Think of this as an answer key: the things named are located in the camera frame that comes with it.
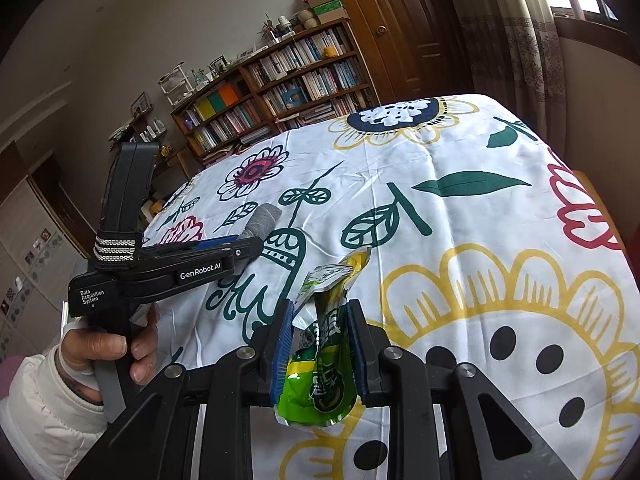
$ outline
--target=red flower print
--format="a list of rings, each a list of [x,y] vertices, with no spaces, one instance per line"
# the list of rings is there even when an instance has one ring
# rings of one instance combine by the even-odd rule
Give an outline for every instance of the red flower print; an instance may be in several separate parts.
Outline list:
[[[551,172],[551,189],[563,204],[558,210],[558,218],[564,223],[564,234],[572,242],[587,249],[606,247],[620,250],[620,244],[593,198],[551,148],[549,153],[558,162],[548,164],[547,168]]]
[[[173,227],[169,227],[162,236],[160,243],[191,242],[192,240],[201,240],[203,235],[204,224],[198,222],[195,216],[189,215]]]
[[[225,183],[218,190],[220,202],[247,196],[261,181],[278,175],[282,171],[282,163],[288,156],[289,152],[284,152],[281,145],[264,148],[259,153],[249,155],[240,166],[233,168],[226,176]]]

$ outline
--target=curtain floral pattern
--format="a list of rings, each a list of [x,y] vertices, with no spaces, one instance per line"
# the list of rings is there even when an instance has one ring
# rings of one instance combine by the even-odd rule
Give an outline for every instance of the curtain floral pattern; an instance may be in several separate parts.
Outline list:
[[[562,156],[564,65],[546,0],[453,1],[476,91],[510,108]]]

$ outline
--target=person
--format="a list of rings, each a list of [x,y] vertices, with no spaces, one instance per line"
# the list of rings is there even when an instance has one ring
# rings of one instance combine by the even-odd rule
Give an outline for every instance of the person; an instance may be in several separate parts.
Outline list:
[[[146,313],[146,326],[131,343],[135,362],[130,375],[140,385],[155,375],[158,319],[153,304]],[[100,391],[72,375],[91,375],[93,360],[123,357],[127,341],[78,324],[67,325],[65,331],[62,342],[49,352],[22,361],[9,396],[0,400],[3,479],[64,479],[107,427]]]

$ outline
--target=wooden bookshelf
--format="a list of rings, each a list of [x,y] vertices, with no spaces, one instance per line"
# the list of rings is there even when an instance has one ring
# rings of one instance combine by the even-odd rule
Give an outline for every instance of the wooden bookshelf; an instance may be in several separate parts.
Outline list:
[[[346,52],[344,54],[341,54],[340,56],[337,57],[329,57],[329,58],[325,58],[325,59],[321,59],[315,63],[312,63],[310,65],[307,66],[303,66],[301,68],[299,68],[298,70],[291,70],[289,73],[287,73],[286,76],[278,79],[278,80],[274,80],[271,82],[268,82],[267,84],[260,86],[258,84],[258,82],[254,79],[254,76],[251,74],[251,71],[249,70],[249,66],[259,62],[260,59],[263,59],[283,48],[285,48],[287,45],[292,45],[295,43],[299,43],[300,41],[304,40],[305,38],[308,38],[310,36],[313,36],[315,34],[318,34],[319,32],[322,32],[324,30],[327,30],[329,28],[333,28],[336,27],[337,25],[341,25],[346,33],[346,36],[349,40],[349,42],[351,43],[351,46],[353,47],[353,50],[351,50],[350,52]],[[280,113],[276,113],[273,114],[269,107],[267,106],[267,103],[264,100],[264,94],[266,94],[269,90],[273,90],[274,88],[276,88],[278,85],[281,85],[283,83],[286,82],[290,82],[295,78],[299,78],[304,74],[307,74],[309,72],[312,72],[314,70],[318,70],[320,68],[324,68],[327,66],[332,65],[333,63],[342,61],[342,60],[347,60],[347,59],[351,59],[351,58],[356,58],[360,67],[360,72],[362,77],[364,78],[364,82],[354,86],[352,88],[348,88],[348,89],[344,89],[344,90],[339,90],[337,92],[334,92],[333,94],[329,94],[327,96],[323,96],[321,98],[315,99],[315,100],[310,100],[309,102],[306,102],[300,106],[297,106],[295,108],[290,108],[288,110],[285,110],[283,112]],[[223,82],[228,82],[230,80],[240,80],[242,79],[244,81],[244,83],[246,84],[247,88],[249,89],[249,93],[240,96],[240,98],[238,99],[238,101],[236,101],[233,104],[230,104],[229,106],[225,107],[223,110],[220,110],[219,112],[216,112],[213,116],[207,118],[204,121],[200,121],[200,124],[198,124],[198,126],[195,126],[193,128],[186,128],[184,121],[181,118],[181,115],[185,112],[185,110],[189,107],[191,107],[191,105],[193,105],[197,100],[199,100],[200,98],[207,96],[207,94],[209,92],[211,92],[216,86],[220,85],[220,83]],[[321,105],[327,101],[330,101],[331,99],[334,98],[338,98],[338,97],[342,97],[345,96],[347,94],[351,94],[357,91],[363,91],[363,90],[369,90],[369,94],[370,94],[370,98],[372,101],[372,105],[376,106],[378,104],[377,102],[377,97],[376,97],[376,93],[374,91],[373,85],[371,83],[371,79],[369,76],[369,73],[367,72],[366,69],[366,65],[364,63],[364,60],[362,58],[362,53],[359,51],[355,38],[353,37],[353,33],[351,31],[351,28],[349,26],[348,20],[345,18],[341,18],[339,20],[334,20],[332,22],[328,22],[325,23],[324,25],[319,25],[318,27],[315,28],[310,28],[309,30],[305,30],[303,32],[300,32],[299,34],[296,34],[295,36],[291,36],[290,38],[287,38],[286,40],[281,41],[280,43],[277,43],[275,45],[270,46],[269,48],[260,51],[258,54],[256,54],[255,56],[250,57],[249,59],[245,60],[244,62],[236,65],[235,67],[232,67],[231,69],[229,69],[228,71],[226,71],[225,73],[223,73],[222,75],[220,75],[218,78],[216,78],[215,80],[213,80],[212,82],[208,83],[204,88],[200,89],[199,91],[195,92],[193,95],[191,95],[189,98],[187,98],[186,100],[184,100],[183,102],[180,103],[179,106],[177,106],[174,111],[172,112],[172,118],[174,118],[175,123],[177,124],[178,128],[180,129],[180,131],[183,132],[183,134],[187,137],[188,140],[188,146],[190,147],[191,151],[196,155],[196,158],[202,163],[205,164],[206,162],[204,161],[205,158],[207,158],[208,156],[210,156],[212,153],[215,153],[218,150],[222,150],[223,148],[227,148],[232,144],[240,144],[240,137],[244,137],[247,134],[250,134],[251,132],[258,130],[260,128],[263,128],[265,126],[270,127],[271,129],[271,133],[272,136],[276,136],[279,135],[280,132],[278,130],[278,127],[276,126],[276,121],[280,120],[281,118],[286,118],[288,116],[291,115],[295,115],[297,113],[300,112],[305,112],[306,110],[310,110],[311,108],[314,108],[318,105]],[[257,123],[254,124],[254,126],[252,126],[251,128],[246,129],[245,131],[235,134],[235,136],[233,136],[231,139],[227,139],[224,140],[223,142],[220,142],[219,144],[217,144],[216,146],[214,146],[213,148],[211,148],[210,150],[204,150],[204,148],[200,145],[200,143],[193,137],[194,133],[202,126],[209,124],[211,121],[218,119],[222,116],[224,116],[226,113],[228,113],[229,111],[231,111],[233,108],[237,107],[238,105],[241,105],[244,102],[247,102],[249,100],[252,100],[252,102],[254,103],[254,108],[256,109],[256,111],[261,115],[262,120]]]

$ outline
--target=jacket cuff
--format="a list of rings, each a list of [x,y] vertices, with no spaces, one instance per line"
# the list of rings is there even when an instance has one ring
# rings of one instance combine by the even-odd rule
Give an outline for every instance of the jacket cuff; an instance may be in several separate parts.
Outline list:
[[[54,346],[38,367],[35,382],[40,397],[51,414],[82,433],[100,433],[107,428],[104,407],[81,399],[63,382],[56,368]]]

